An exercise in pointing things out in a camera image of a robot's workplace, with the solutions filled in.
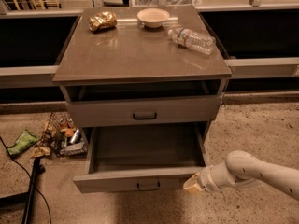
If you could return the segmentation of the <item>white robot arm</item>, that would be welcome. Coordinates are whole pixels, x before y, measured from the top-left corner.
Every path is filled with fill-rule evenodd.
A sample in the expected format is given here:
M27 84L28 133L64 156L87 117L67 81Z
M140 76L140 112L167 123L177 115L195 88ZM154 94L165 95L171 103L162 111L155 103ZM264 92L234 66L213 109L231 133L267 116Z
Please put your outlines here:
M241 150L230 152L220 164L203 168L183 188L191 194L212 193L228 187L248 187L256 181L299 200L299 170L261 161Z

